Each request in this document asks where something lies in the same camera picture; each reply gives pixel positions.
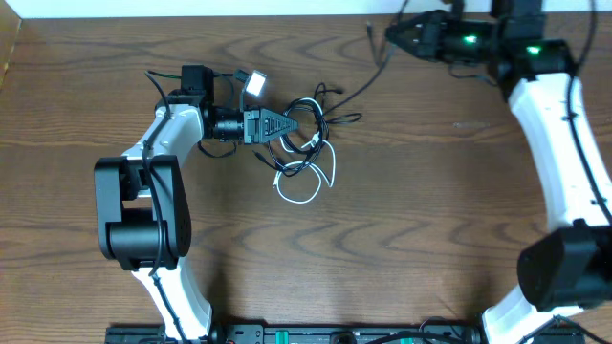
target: black cable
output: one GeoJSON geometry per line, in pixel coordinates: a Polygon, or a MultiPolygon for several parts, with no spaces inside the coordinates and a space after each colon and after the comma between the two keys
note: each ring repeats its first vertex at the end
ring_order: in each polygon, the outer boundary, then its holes
{"type": "Polygon", "coordinates": [[[153,262],[153,269],[149,272],[149,276],[153,276],[157,269],[160,267],[160,263],[162,262],[162,248],[164,244],[164,220],[162,218],[162,207],[160,206],[160,199],[157,197],[157,191],[155,189],[155,184],[153,183],[153,176],[151,175],[151,165],[149,159],[149,152],[153,148],[150,141],[155,141],[155,138],[158,136],[164,125],[170,120],[171,112],[170,112],[170,104],[168,103],[168,99],[165,96],[164,90],[162,86],[160,86],[159,82],[148,72],[144,72],[146,77],[148,77],[155,88],[162,95],[162,99],[164,100],[165,106],[165,114],[162,118],[160,124],[158,124],[149,137],[142,143],[142,170],[144,171],[144,177],[146,178],[146,183],[149,186],[149,191],[151,192],[151,202],[153,203],[153,208],[155,209],[155,215],[157,220],[157,229],[158,229],[158,247],[157,247],[157,255],[155,256],[155,261],[153,262]]]}
{"type": "Polygon", "coordinates": [[[210,152],[208,152],[208,150],[206,150],[206,148],[204,148],[204,146],[202,146],[202,142],[198,142],[198,149],[200,149],[200,152],[204,153],[205,156],[209,157],[209,158],[227,158],[230,157],[234,154],[236,154],[236,150],[238,149],[238,145],[236,144],[236,141],[232,141],[231,143],[233,143],[233,149],[230,150],[229,152],[223,153],[221,155],[214,155],[210,152]]]}
{"type": "Polygon", "coordinates": [[[572,139],[574,140],[574,144],[576,145],[576,150],[578,151],[578,155],[580,158],[580,162],[582,163],[582,168],[584,169],[584,173],[586,174],[586,178],[591,186],[591,190],[593,191],[593,195],[595,196],[595,201],[600,206],[601,212],[607,222],[612,225],[612,214],[610,210],[605,205],[606,199],[601,195],[600,190],[595,182],[595,177],[593,176],[593,171],[591,171],[591,167],[589,166],[589,162],[586,159],[586,155],[584,154],[584,150],[582,149],[582,145],[580,143],[580,138],[578,135],[578,130],[576,128],[576,124],[574,123],[574,119],[577,116],[576,113],[572,110],[572,91],[574,89],[574,81],[576,77],[579,75],[580,69],[584,66],[586,62],[586,58],[591,51],[591,47],[593,45],[593,40],[595,39],[595,33],[597,31],[598,26],[598,16],[597,16],[597,8],[595,4],[595,0],[591,0],[591,22],[589,25],[589,33],[586,38],[586,43],[584,44],[584,48],[582,49],[582,53],[580,54],[579,61],[576,64],[574,71],[570,73],[570,80],[567,86],[567,94],[566,94],[566,110],[568,116],[568,122],[570,125],[570,131],[572,133],[572,139]]]}
{"type": "Polygon", "coordinates": [[[374,59],[374,64],[376,67],[381,67],[381,57],[383,55],[382,49],[376,50],[376,45],[374,44],[374,28],[372,27],[372,23],[369,21],[366,24],[366,33],[367,40],[370,43],[370,52],[372,53],[372,58],[374,59]]]}
{"type": "MultiPolygon", "coordinates": [[[[341,89],[328,89],[327,85],[325,85],[324,82],[319,82],[319,84],[315,88],[315,94],[313,95],[313,99],[318,101],[323,112],[325,112],[325,96],[328,93],[335,93],[337,95],[341,95],[342,93],[344,93],[344,91],[342,91],[341,89]]],[[[360,120],[362,117],[363,117],[362,113],[352,113],[352,114],[341,115],[341,116],[331,118],[331,119],[326,119],[325,121],[327,122],[327,124],[351,124],[351,123],[355,123],[356,121],[360,120]]]]}
{"type": "Polygon", "coordinates": [[[168,310],[168,313],[170,313],[170,316],[172,317],[172,322],[174,323],[174,326],[176,327],[176,331],[179,333],[179,337],[181,337],[181,341],[183,341],[183,343],[188,343],[189,341],[187,340],[187,337],[185,336],[185,333],[183,332],[183,328],[181,327],[181,322],[179,321],[179,317],[176,315],[174,310],[172,310],[172,306],[170,306],[170,302],[168,301],[168,298],[165,295],[164,288],[162,287],[162,283],[160,281],[161,279],[157,274],[153,275],[153,284],[157,288],[157,291],[160,293],[162,302],[164,302],[165,308],[168,310]]]}
{"type": "Polygon", "coordinates": [[[397,15],[397,20],[396,22],[399,23],[402,20],[402,16],[404,15],[404,10],[405,7],[408,6],[408,1],[410,0],[404,0],[404,2],[402,3],[402,6],[400,7],[400,11],[398,11],[398,15],[397,15]]]}
{"type": "Polygon", "coordinates": [[[285,164],[280,161],[279,158],[276,157],[272,148],[268,144],[268,152],[270,153],[270,156],[273,158],[276,164],[275,169],[277,171],[282,172],[283,175],[285,175],[286,177],[295,176],[303,169],[308,168],[313,162],[315,162],[321,150],[323,149],[323,140],[329,139],[329,126],[325,121],[325,118],[323,117],[323,113],[319,110],[320,107],[315,100],[309,98],[296,99],[289,104],[287,109],[283,112],[283,115],[288,117],[292,111],[295,111],[296,109],[303,110],[303,107],[310,108],[310,112],[312,112],[312,114],[315,116],[315,122],[317,123],[317,132],[320,140],[315,144],[315,146],[311,146],[307,150],[301,150],[300,148],[295,146],[295,144],[291,141],[291,139],[289,139],[289,136],[287,134],[281,137],[285,144],[287,144],[289,148],[294,151],[294,153],[306,156],[302,163],[296,167],[286,167],[285,164]]]}
{"type": "Polygon", "coordinates": [[[600,338],[599,336],[595,335],[594,333],[586,330],[585,328],[583,328],[579,323],[572,321],[568,318],[566,318],[565,316],[561,316],[561,315],[557,315],[555,316],[555,318],[564,321],[566,324],[568,324],[570,327],[580,331],[581,333],[583,333],[584,335],[586,335],[587,337],[593,339],[594,341],[600,343],[600,344],[612,344],[609,341],[606,341],[602,338],[600,338]]]}
{"type": "Polygon", "coordinates": [[[164,74],[164,73],[154,72],[154,71],[151,71],[151,70],[149,70],[147,72],[149,74],[151,74],[151,75],[155,75],[155,76],[159,76],[159,77],[173,78],[173,79],[179,79],[179,80],[181,79],[180,75],[167,75],[167,74],[164,74]]]}
{"type": "Polygon", "coordinates": [[[434,334],[434,333],[420,333],[420,332],[413,332],[413,331],[402,331],[396,334],[387,335],[387,336],[384,336],[378,339],[371,340],[365,344],[384,344],[384,343],[392,342],[394,340],[408,339],[408,338],[431,339],[431,340],[437,340],[443,343],[450,343],[450,344],[465,344],[465,341],[461,339],[450,338],[445,335],[439,335],[439,334],[434,334]]]}
{"type": "Polygon", "coordinates": [[[329,113],[338,109],[340,106],[346,104],[347,102],[351,101],[351,99],[358,96],[361,92],[365,91],[368,87],[370,87],[370,85],[372,85],[372,83],[374,83],[374,81],[381,75],[384,68],[389,63],[389,60],[391,59],[391,56],[393,55],[394,52],[395,52],[395,46],[391,47],[391,50],[389,50],[389,53],[386,55],[386,58],[384,59],[384,61],[381,63],[381,67],[379,67],[378,71],[376,71],[376,73],[363,86],[361,86],[361,88],[359,88],[354,94],[352,94],[345,100],[341,101],[340,103],[332,106],[329,110],[325,111],[324,116],[329,115],[329,113]]]}
{"type": "Polygon", "coordinates": [[[459,338],[463,337],[461,334],[459,334],[459,332],[457,330],[455,330],[454,326],[452,326],[452,324],[450,323],[450,321],[448,321],[446,318],[444,318],[443,316],[431,316],[429,318],[427,318],[422,324],[421,326],[419,326],[419,332],[423,332],[425,330],[426,327],[426,323],[428,323],[431,320],[442,320],[444,321],[447,326],[450,327],[450,329],[452,330],[452,332],[459,338]]]}
{"type": "Polygon", "coordinates": [[[599,336],[591,333],[590,331],[586,330],[579,323],[577,323],[575,321],[572,321],[572,320],[566,318],[565,316],[561,316],[561,315],[554,315],[551,320],[549,320],[546,324],[541,326],[539,329],[533,331],[532,333],[528,334],[527,336],[524,336],[523,339],[521,339],[521,341],[518,342],[518,344],[525,344],[530,339],[543,334],[544,332],[546,332],[548,329],[552,328],[553,326],[555,326],[555,325],[559,326],[561,321],[565,322],[567,325],[569,325],[569,327],[578,330],[582,334],[586,335],[587,337],[593,339],[594,341],[596,341],[596,342],[598,342],[600,344],[612,344],[612,342],[608,342],[608,341],[600,338],[599,336]]]}
{"type": "Polygon", "coordinates": [[[234,88],[233,88],[233,83],[231,82],[229,76],[233,76],[233,73],[214,72],[214,76],[215,77],[221,77],[221,78],[223,78],[228,83],[229,90],[230,90],[230,95],[229,95],[229,99],[225,103],[225,107],[231,107],[231,105],[233,104],[233,99],[235,97],[235,91],[234,91],[234,88]]]}
{"type": "Polygon", "coordinates": [[[493,81],[491,81],[488,77],[486,77],[485,75],[458,75],[455,72],[452,71],[452,69],[456,67],[455,63],[449,63],[448,64],[448,74],[454,78],[457,79],[466,79],[466,78],[474,78],[480,81],[485,82],[487,85],[491,86],[491,87],[497,87],[497,84],[494,83],[493,81]]]}

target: cable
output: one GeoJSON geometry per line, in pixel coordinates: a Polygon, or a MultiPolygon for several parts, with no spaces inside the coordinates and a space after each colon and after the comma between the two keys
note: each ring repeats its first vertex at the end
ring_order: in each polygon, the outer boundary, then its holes
{"type": "Polygon", "coordinates": [[[382,43],[382,46],[378,50],[376,50],[376,45],[374,44],[374,27],[372,26],[372,23],[370,23],[370,21],[367,21],[367,23],[365,24],[365,30],[367,33],[367,40],[370,43],[370,52],[372,53],[374,64],[376,64],[376,67],[381,67],[381,58],[383,56],[384,43],[382,43]]]}
{"type": "Polygon", "coordinates": [[[384,344],[384,343],[392,342],[394,340],[408,339],[408,338],[431,339],[431,340],[437,340],[443,343],[450,343],[450,344],[465,344],[465,341],[461,339],[450,338],[445,335],[439,335],[439,334],[434,334],[434,333],[420,333],[420,332],[413,332],[413,331],[402,331],[396,334],[387,335],[387,336],[369,341],[365,344],[384,344]]]}
{"type": "Polygon", "coordinates": [[[170,302],[168,301],[168,298],[165,295],[164,288],[162,287],[162,283],[160,282],[161,281],[160,277],[157,274],[154,274],[152,278],[153,278],[153,284],[157,288],[157,291],[160,293],[160,296],[162,298],[162,302],[164,302],[165,308],[168,310],[168,313],[170,313],[170,317],[172,317],[172,322],[174,323],[174,326],[176,327],[176,331],[179,333],[179,337],[181,337],[181,341],[183,343],[189,343],[189,341],[187,340],[187,337],[185,336],[185,333],[183,332],[183,328],[181,327],[181,322],[179,321],[179,317],[176,315],[174,310],[172,310],[172,306],[170,306],[170,302]]]}
{"type": "MultiPolygon", "coordinates": [[[[327,85],[325,85],[324,82],[319,82],[319,84],[315,88],[315,94],[313,95],[313,99],[317,100],[318,97],[320,98],[320,101],[318,102],[321,105],[321,109],[325,109],[325,96],[328,93],[335,93],[337,95],[341,95],[344,92],[341,89],[328,89],[327,85]]],[[[331,119],[326,119],[325,121],[327,122],[327,124],[342,125],[342,124],[355,123],[356,121],[360,120],[362,117],[363,117],[362,113],[352,113],[352,114],[341,115],[341,116],[331,118],[331,119]]]]}
{"type": "Polygon", "coordinates": [[[423,332],[425,330],[425,324],[428,323],[431,320],[442,320],[445,323],[447,323],[447,326],[450,327],[450,329],[452,330],[452,332],[459,338],[463,337],[461,334],[459,334],[459,332],[457,330],[455,330],[454,326],[452,326],[452,324],[450,323],[450,321],[448,321],[446,318],[444,318],[443,316],[431,316],[429,318],[427,318],[422,324],[421,326],[419,326],[419,332],[423,332]]]}
{"type": "Polygon", "coordinates": [[[542,327],[540,327],[539,329],[533,331],[529,335],[524,336],[523,339],[521,339],[521,341],[518,342],[518,344],[525,344],[530,339],[543,334],[544,332],[546,332],[546,330],[552,328],[553,326],[555,326],[555,325],[559,326],[561,321],[565,322],[567,325],[569,325],[569,327],[578,330],[582,334],[586,335],[587,337],[593,339],[594,341],[596,341],[596,342],[598,342],[600,344],[612,344],[612,342],[608,342],[608,341],[598,337],[597,335],[591,333],[590,331],[586,330],[579,323],[577,323],[575,321],[572,321],[572,320],[568,319],[567,317],[561,316],[561,315],[554,315],[553,318],[551,320],[549,320],[546,324],[544,324],[542,327]]]}
{"type": "Polygon", "coordinates": [[[167,74],[164,74],[164,73],[154,72],[154,71],[151,71],[151,70],[149,70],[147,72],[149,74],[151,74],[151,75],[155,75],[155,76],[159,76],[159,77],[173,78],[173,79],[179,79],[179,80],[181,79],[180,75],[167,75],[167,74]]]}
{"type": "Polygon", "coordinates": [[[168,103],[168,99],[165,96],[164,90],[162,86],[157,82],[157,80],[148,72],[144,72],[146,77],[148,77],[155,88],[162,95],[162,99],[164,100],[165,113],[162,121],[153,129],[151,135],[149,135],[148,139],[144,140],[142,143],[142,170],[144,171],[144,177],[146,179],[146,183],[149,186],[149,191],[151,192],[151,202],[153,203],[153,208],[155,209],[155,215],[157,218],[157,229],[158,229],[158,247],[157,254],[155,256],[155,261],[153,262],[153,269],[149,272],[149,276],[153,276],[157,269],[160,267],[160,263],[162,262],[162,248],[164,244],[164,220],[162,219],[162,207],[160,206],[160,199],[157,196],[157,191],[155,189],[155,184],[153,183],[153,176],[151,175],[151,165],[149,159],[149,152],[153,148],[149,142],[155,141],[155,138],[158,136],[164,125],[170,120],[171,112],[170,112],[170,104],[168,103]]]}
{"type": "Polygon", "coordinates": [[[209,157],[209,158],[227,158],[230,157],[234,154],[236,154],[236,150],[238,149],[238,145],[236,144],[236,141],[232,141],[231,143],[233,143],[233,149],[230,150],[229,152],[223,153],[221,155],[214,155],[210,152],[208,152],[208,150],[206,150],[206,148],[204,148],[204,146],[202,146],[202,142],[198,142],[198,149],[200,149],[200,152],[204,153],[205,156],[209,157]]]}
{"type": "MultiPolygon", "coordinates": [[[[318,134],[314,134],[313,135],[313,139],[309,142],[307,142],[306,144],[304,144],[302,146],[302,148],[304,148],[306,145],[310,144],[311,146],[314,146],[318,141],[318,134]]],[[[287,151],[288,153],[293,153],[293,151],[289,150],[285,144],[283,143],[283,141],[280,141],[283,148],[285,149],[285,151],[287,151]]],[[[288,197],[286,197],[282,191],[280,190],[280,177],[283,175],[281,171],[277,171],[276,172],[276,176],[274,177],[274,183],[273,183],[273,187],[276,188],[276,190],[278,191],[278,195],[280,195],[280,197],[282,197],[285,201],[291,202],[293,204],[307,204],[309,203],[311,200],[313,200],[317,194],[318,191],[321,189],[321,177],[323,177],[323,179],[327,182],[327,186],[334,187],[334,180],[336,179],[336,151],[334,150],[334,147],[332,146],[332,144],[327,141],[327,140],[323,140],[323,143],[325,143],[329,149],[332,151],[332,159],[333,159],[333,163],[332,163],[332,179],[331,181],[327,178],[327,175],[323,172],[323,170],[320,169],[320,167],[318,167],[316,164],[311,163],[308,167],[310,167],[313,172],[315,173],[315,175],[317,175],[318,177],[318,186],[317,186],[317,190],[315,190],[315,193],[307,200],[305,201],[296,201],[296,200],[292,200],[288,197]]],[[[294,164],[299,164],[301,163],[301,161],[293,161],[290,163],[285,164],[285,167],[287,166],[291,166],[294,164]]]]}
{"type": "Polygon", "coordinates": [[[304,109],[309,109],[307,111],[310,111],[315,116],[315,122],[317,124],[317,131],[315,135],[319,138],[317,143],[311,145],[311,147],[308,150],[302,150],[300,148],[297,148],[294,145],[291,139],[289,139],[288,135],[285,134],[281,137],[281,140],[283,141],[282,142],[283,147],[285,147],[285,144],[289,146],[289,148],[286,149],[288,152],[291,150],[291,153],[296,153],[299,155],[306,156],[304,160],[300,164],[297,165],[297,167],[290,167],[290,165],[287,166],[280,158],[278,158],[275,155],[275,153],[272,150],[272,147],[269,144],[268,144],[268,152],[270,153],[270,156],[274,160],[274,163],[275,163],[274,166],[267,163],[265,161],[265,158],[263,158],[261,154],[255,153],[255,156],[258,159],[266,163],[272,169],[276,171],[280,171],[286,177],[293,177],[297,175],[299,172],[301,172],[303,169],[309,167],[309,165],[318,158],[318,155],[320,154],[320,151],[323,148],[324,143],[322,140],[329,139],[329,126],[327,125],[327,122],[323,118],[323,110],[321,109],[320,105],[317,103],[316,100],[312,98],[307,98],[307,97],[296,99],[289,104],[287,109],[283,112],[283,115],[288,117],[292,111],[304,110],[304,109]]]}
{"type": "Polygon", "coordinates": [[[597,31],[597,26],[598,26],[598,16],[597,16],[596,3],[595,3],[595,0],[591,0],[591,22],[589,25],[589,33],[587,35],[586,43],[584,44],[584,48],[582,49],[582,53],[580,54],[579,61],[576,64],[574,71],[570,73],[569,75],[570,80],[567,86],[565,104],[566,104],[568,122],[570,125],[570,131],[572,133],[572,139],[574,140],[574,144],[576,145],[576,150],[578,151],[580,162],[582,163],[582,168],[584,169],[586,178],[591,186],[591,190],[593,191],[593,195],[595,196],[595,200],[598,206],[600,207],[601,212],[603,213],[603,216],[605,216],[605,219],[607,220],[607,222],[610,225],[612,225],[612,214],[610,213],[610,210],[608,209],[608,207],[605,205],[605,202],[607,200],[600,193],[597,183],[595,182],[595,177],[593,176],[593,171],[591,171],[591,167],[589,166],[589,162],[586,159],[586,155],[584,154],[584,150],[582,149],[582,145],[580,143],[578,130],[576,128],[576,124],[574,123],[574,119],[578,115],[574,113],[572,109],[572,91],[574,90],[574,81],[576,80],[576,77],[578,77],[580,69],[582,68],[582,66],[584,66],[584,63],[586,62],[586,58],[588,57],[589,52],[591,51],[593,40],[595,39],[595,33],[597,31]]]}
{"type": "Polygon", "coordinates": [[[402,16],[404,15],[405,7],[408,6],[408,1],[410,0],[404,0],[404,2],[402,3],[402,6],[400,7],[400,11],[398,11],[397,20],[396,20],[397,23],[399,23],[402,20],[402,16]]]}
{"type": "Polygon", "coordinates": [[[454,67],[456,67],[457,65],[455,63],[449,63],[448,64],[448,74],[454,78],[457,79],[466,79],[466,78],[475,78],[477,80],[483,81],[485,82],[487,85],[491,86],[491,87],[497,87],[497,84],[494,83],[493,81],[491,81],[488,77],[484,76],[484,75],[458,75],[455,72],[452,71],[452,69],[454,67]]]}
{"type": "Polygon", "coordinates": [[[231,91],[231,94],[229,96],[229,99],[225,103],[225,107],[231,107],[231,105],[233,104],[233,99],[235,97],[235,91],[234,91],[234,88],[233,88],[233,83],[231,82],[229,76],[233,76],[233,73],[214,72],[214,76],[215,77],[221,77],[221,78],[223,78],[228,83],[229,89],[231,91]]]}
{"type": "Polygon", "coordinates": [[[361,86],[361,88],[359,88],[354,94],[347,97],[345,100],[341,101],[340,103],[332,106],[329,110],[325,111],[324,116],[329,115],[329,113],[338,109],[340,106],[346,104],[347,102],[351,101],[351,99],[358,96],[359,94],[361,94],[361,92],[365,91],[368,87],[370,87],[370,85],[372,85],[372,83],[374,83],[374,81],[376,81],[376,79],[381,75],[384,68],[389,63],[389,60],[391,59],[391,56],[393,55],[394,52],[395,52],[395,46],[392,46],[391,49],[389,50],[389,53],[386,55],[386,58],[381,63],[381,67],[379,67],[378,71],[363,86],[361,86]]]}
{"type": "Polygon", "coordinates": [[[606,341],[600,337],[598,337],[597,335],[593,334],[592,332],[586,330],[585,328],[583,328],[579,323],[572,321],[568,318],[566,318],[565,316],[561,316],[561,315],[557,315],[556,319],[562,320],[564,321],[566,324],[568,324],[570,327],[580,331],[581,333],[583,333],[584,335],[586,335],[587,337],[593,339],[594,341],[600,343],[600,344],[612,344],[609,341],[606,341]]]}

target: wood grain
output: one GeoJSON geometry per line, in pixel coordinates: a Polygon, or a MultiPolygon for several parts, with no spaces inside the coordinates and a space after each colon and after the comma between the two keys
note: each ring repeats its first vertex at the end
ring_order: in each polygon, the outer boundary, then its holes
{"type": "Polygon", "coordinates": [[[0,89],[2,88],[4,75],[9,68],[9,60],[20,24],[21,18],[12,11],[4,0],[0,0],[0,89]]]}
{"type": "MultiPolygon", "coordinates": [[[[388,18],[24,22],[0,93],[1,340],[94,343],[110,324],[161,321],[142,286],[100,254],[94,200],[94,163],[150,124],[158,96],[144,69],[257,69],[269,76],[261,103],[280,110],[320,81],[351,92],[373,74],[366,20],[380,32],[388,18]]],[[[549,34],[579,47],[586,23],[554,14],[549,34]]],[[[583,82],[608,165],[611,43],[605,14],[583,82]]],[[[220,85],[217,97],[226,95],[220,85]]],[[[222,317],[472,319],[515,285],[516,257],[545,234],[545,215],[529,147],[498,91],[397,52],[339,114],[354,111],[362,122],[332,130],[338,184],[304,206],[278,197],[273,171],[250,147],[225,160],[189,156],[189,259],[222,317]]],[[[302,119],[310,136],[311,119],[302,119]]],[[[327,155],[321,164],[329,168],[327,155]]],[[[298,177],[287,193],[306,195],[314,182],[298,177]]],[[[612,339],[612,307],[578,319],[612,339]]]]}

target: white cable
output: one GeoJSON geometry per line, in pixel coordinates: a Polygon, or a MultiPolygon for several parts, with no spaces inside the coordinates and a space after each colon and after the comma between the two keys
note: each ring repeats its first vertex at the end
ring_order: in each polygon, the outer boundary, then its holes
{"type": "MultiPolygon", "coordinates": [[[[312,145],[315,146],[315,144],[317,144],[318,142],[318,138],[319,135],[318,133],[315,133],[313,135],[313,139],[306,142],[302,148],[304,148],[307,145],[312,145]]],[[[332,151],[332,180],[330,181],[329,179],[327,179],[327,176],[325,175],[325,173],[323,173],[323,170],[321,170],[320,167],[318,167],[316,164],[314,163],[310,163],[308,165],[308,167],[310,167],[310,169],[313,170],[313,172],[317,175],[318,177],[318,186],[317,186],[317,190],[315,190],[315,193],[313,194],[313,196],[311,196],[308,200],[305,201],[296,201],[296,200],[292,200],[290,198],[288,198],[287,196],[283,195],[282,191],[280,190],[280,177],[283,176],[282,171],[277,171],[276,172],[276,176],[274,177],[274,183],[273,183],[273,187],[276,188],[276,191],[278,191],[278,194],[280,195],[280,197],[282,197],[285,201],[291,202],[293,204],[307,204],[310,201],[312,201],[318,194],[318,191],[321,189],[321,177],[323,177],[323,179],[327,182],[327,185],[331,188],[334,186],[334,181],[336,180],[336,151],[334,150],[334,147],[332,146],[332,144],[327,141],[327,140],[323,140],[323,143],[325,143],[327,146],[329,146],[330,150],[332,151]]],[[[289,167],[289,166],[293,166],[295,164],[300,164],[302,163],[302,161],[293,161],[293,162],[289,162],[287,164],[285,164],[285,167],[289,167]]]]}
{"type": "MultiPolygon", "coordinates": [[[[320,106],[320,105],[318,105],[318,102],[317,102],[316,100],[314,100],[314,99],[312,99],[312,98],[309,98],[309,97],[305,97],[305,98],[300,99],[299,101],[308,101],[308,102],[311,102],[311,103],[315,104],[315,105],[317,106],[318,112],[319,112],[320,114],[323,114],[323,109],[321,109],[321,106],[320,106]]],[[[288,114],[287,112],[285,112],[283,115],[284,115],[285,117],[287,117],[287,115],[289,115],[289,114],[288,114]]],[[[318,133],[315,133],[315,134],[313,135],[313,140],[315,139],[315,136],[317,136],[317,142],[318,142],[318,133]]],[[[312,142],[313,142],[313,141],[312,141],[312,140],[310,140],[310,141],[308,141],[308,142],[304,143],[304,145],[302,146],[302,148],[306,147],[306,146],[307,146],[307,145],[309,145],[309,144],[310,144],[311,146],[313,146],[313,147],[314,147],[314,145],[312,144],[312,142]]],[[[287,153],[294,153],[294,151],[293,151],[293,150],[291,150],[291,149],[287,148],[287,146],[285,145],[285,140],[284,140],[284,139],[282,139],[282,138],[280,138],[280,145],[282,145],[282,146],[283,146],[283,149],[285,150],[285,152],[287,152],[287,153]]]]}

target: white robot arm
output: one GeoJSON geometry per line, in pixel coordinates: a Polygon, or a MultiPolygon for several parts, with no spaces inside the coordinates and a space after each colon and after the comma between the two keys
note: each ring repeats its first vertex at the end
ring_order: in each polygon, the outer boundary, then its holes
{"type": "MultiPolygon", "coordinates": [[[[581,84],[579,80],[574,82],[572,103],[579,141],[602,196],[610,199],[612,185],[586,118],[581,84]]],[[[568,125],[568,83],[569,75],[565,73],[523,79],[508,100],[532,150],[551,232],[573,226],[576,219],[584,219],[589,226],[608,225],[595,202],[568,125]]],[[[516,286],[499,304],[484,312],[483,328],[490,343],[512,344],[548,323],[554,315],[571,316],[581,311],[580,306],[569,306],[539,312],[516,286]]]]}
{"type": "MultiPolygon", "coordinates": [[[[252,76],[237,73],[247,92],[259,94],[264,75],[255,72],[251,82],[252,76]]],[[[200,293],[186,259],[191,220],[180,168],[189,151],[202,139],[256,144],[297,129],[291,118],[245,107],[244,91],[239,109],[213,106],[215,75],[205,66],[183,66],[181,89],[167,96],[147,72],[163,97],[153,124],[121,157],[102,158],[95,168],[102,253],[132,271],[162,314],[165,335],[183,342],[209,337],[212,317],[212,307],[200,293]],[[123,207],[123,202],[138,198],[150,198],[154,206],[123,207]]]]}

